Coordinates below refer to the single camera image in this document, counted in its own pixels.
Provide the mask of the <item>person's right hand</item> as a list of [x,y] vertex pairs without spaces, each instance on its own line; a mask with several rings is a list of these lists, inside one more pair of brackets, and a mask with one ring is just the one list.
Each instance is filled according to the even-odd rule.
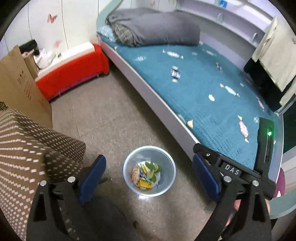
[[[231,220],[234,218],[234,215],[235,215],[236,212],[239,210],[240,202],[241,202],[240,199],[239,199],[239,200],[236,200],[236,201],[234,202],[234,209],[233,209],[232,213],[230,214],[230,216],[229,216],[229,218],[228,218],[228,220],[227,220],[226,226],[228,226],[228,225],[230,224]],[[270,214],[270,204],[269,204],[269,201],[266,199],[265,202],[266,202],[266,206],[267,206],[268,214]]]

